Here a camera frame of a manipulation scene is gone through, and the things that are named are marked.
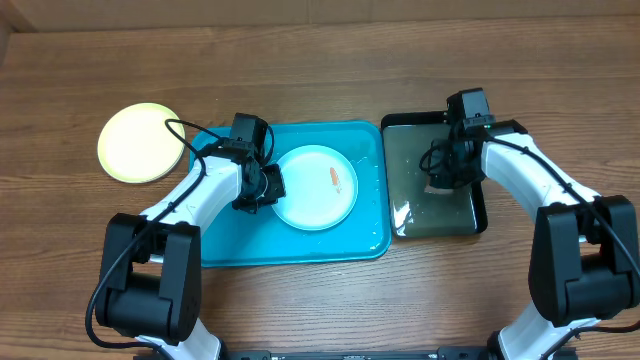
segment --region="black cable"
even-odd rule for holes
[[[96,344],[96,345],[98,345],[98,346],[100,346],[102,348],[106,348],[106,349],[128,349],[128,348],[136,348],[136,347],[139,347],[139,348],[150,348],[151,350],[153,350],[155,352],[158,352],[159,354],[161,354],[162,356],[164,356],[167,359],[171,359],[171,356],[166,352],[165,349],[162,348],[162,346],[157,345],[157,344],[145,343],[145,342],[111,343],[111,342],[106,342],[106,341],[101,340],[100,338],[98,338],[96,333],[93,331],[92,320],[93,320],[93,311],[94,311],[94,309],[96,307],[96,302],[98,300],[98,295],[105,288],[105,286],[107,284],[107,281],[111,277],[111,274],[113,274],[113,272],[114,272],[115,268],[118,266],[118,264],[120,264],[122,262],[122,259],[124,259],[124,257],[134,247],[136,247],[136,245],[138,245],[138,243],[142,239],[145,238],[145,235],[151,229],[153,229],[160,222],[160,220],[162,220],[162,218],[164,218],[165,216],[167,216],[168,214],[173,212],[176,209],[176,207],[178,207],[178,205],[180,205],[180,203],[182,201],[184,201],[184,199],[186,199],[189,196],[189,194],[191,194],[191,192],[193,192],[193,190],[195,190],[196,187],[198,187],[200,182],[202,182],[202,179],[204,179],[204,177],[207,175],[206,164],[204,162],[204,159],[198,154],[198,150],[196,150],[191,144],[189,144],[189,142],[186,139],[184,139],[177,132],[175,132],[171,128],[171,126],[169,125],[170,123],[179,123],[179,124],[191,126],[191,127],[196,128],[196,129],[202,130],[202,131],[206,132],[207,134],[209,134],[209,135],[211,135],[211,136],[213,136],[213,137],[215,137],[217,139],[216,142],[214,143],[214,145],[216,145],[216,144],[219,145],[222,142],[222,137],[220,137],[219,135],[217,135],[217,134],[215,134],[215,133],[209,131],[208,129],[203,128],[203,127],[201,127],[199,125],[192,124],[192,123],[189,123],[189,122],[186,122],[186,121],[183,121],[183,120],[176,120],[176,119],[167,119],[167,120],[165,120],[165,126],[167,127],[167,130],[169,130],[169,132],[171,132],[171,134],[173,134],[173,136],[175,136],[191,152],[193,152],[195,154],[196,159],[200,162],[200,165],[201,165],[200,173],[198,174],[198,177],[193,182],[193,184],[191,184],[174,201],[170,202],[169,205],[160,214],[158,214],[158,216],[156,216],[155,218],[153,218],[153,220],[148,222],[146,224],[146,226],[139,233],[137,233],[133,237],[133,239],[131,240],[131,243],[129,245],[127,245],[127,247],[122,251],[122,253],[116,258],[116,260],[111,265],[109,270],[107,270],[107,272],[105,273],[105,275],[102,278],[102,280],[100,281],[100,283],[98,283],[98,286],[96,286],[95,290],[93,291],[93,294],[91,295],[91,300],[89,301],[89,305],[87,306],[87,313],[85,315],[85,329],[87,331],[87,335],[89,336],[91,341],[93,341],[94,344]]]
[[[545,161],[543,158],[538,156],[538,154],[536,154],[536,153],[532,152],[531,150],[529,150],[529,148],[527,148],[527,147],[522,147],[522,146],[513,144],[511,142],[508,142],[508,141],[496,139],[494,137],[489,137],[489,138],[485,139],[485,141],[486,142],[493,142],[493,143],[496,143],[496,144],[504,145],[504,146],[510,147],[512,149],[518,150],[518,151],[522,152],[523,154],[531,157],[538,164],[540,164],[540,166],[542,166],[549,173],[549,175],[551,175],[551,177],[553,177],[558,182],[558,184],[560,184],[560,186],[562,186],[564,191],[566,191],[569,195],[571,195],[574,199],[576,199],[576,201],[578,201],[582,206],[584,206],[587,210],[589,210],[591,215],[593,215],[593,217],[596,220],[598,220],[598,223],[600,224],[600,226],[613,239],[613,242],[618,247],[618,250],[620,250],[622,252],[622,254],[625,256],[625,258],[627,259],[627,261],[629,261],[629,263],[631,264],[631,267],[633,268],[633,271],[634,271],[635,275],[638,277],[638,279],[640,279],[640,268],[638,267],[638,264],[634,261],[633,256],[631,255],[631,253],[629,253],[629,249],[627,249],[627,247],[624,246],[624,243],[622,242],[622,240],[620,240],[620,237],[618,237],[618,234],[615,233],[615,231],[613,230],[611,225],[609,225],[607,220],[602,215],[600,215],[600,213],[598,213],[596,208],[591,203],[589,203],[587,200],[585,200],[582,196],[580,196],[580,194],[578,194],[571,187],[571,184],[567,183],[562,178],[562,176],[560,176],[560,174],[558,174],[558,172],[547,161]],[[587,326],[587,327],[582,327],[582,328],[571,329],[553,347],[551,347],[549,350],[547,350],[547,352],[542,354],[542,356],[540,357],[540,360],[547,360],[549,358],[549,356],[553,355],[556,351],[560,350],[560,348],[562,348],[569,340],[571,340],[571,338],[573,338],[574,336],[577,336],[577,335],[579,335],[581,333],[584,333],[584,332],[600,332],[600,333],[624,334],[624,333],[630,333],[630,332],[633,332],[633,331],[636,331],[636,330],[640,330],[640,321],[636,322],[633,325],[625,326],[625,327]]]
[[[178,119],[167,119],[166,121],[172,122],[172,123],[177,123],[177,124],[187,125],[187,126],[190,126],[192,128],[196,128],[196,129],[198,129],[200,131],[203,131],[203,132],[215,137],[218,140],[223,139],[222,136],[212,132],[211,130],[209,130],[209,129],[205,128],[205,127],[202,127],[200,125],[197,125],[197,124],[194,124],[194,123],[190,123],[188,121],[178,120]],[[269,135],[271,135],[271,148],[269,149],[269,152],[267,153],[267,156],[265,156],[265,158],[260,163],[260,166],[265,166],[265,165],[267,165],[269,163],[269,161],[271,161],[271,157],[273,156],[273,148],[276,145],[276,138],[275,138],[275,135],[273,134],[273,129],[271,128],[271,126],[267,126],[267,130],[269,131]],[[191,150],[194,154],[196,153],[196,150],[193,149],[193,148],[189,148],[189,150]]]
[[[427,172],[427,174],[429,174],[432,170],[439,168],[440,166],[442,166],[442,160],[438,161],[435,165],[431,165],[431,157],[433,156],[433,153],[439,150],[442,150],[442,148],[444,147],[443,143],[437,144],[437,145],[432,145],[429,150],[427,150],[427,152],[425,152],[424,154],[422,154],[422,157],[420,158],[420,162],[418,162],[418,167],[420,168],[420,170]]]

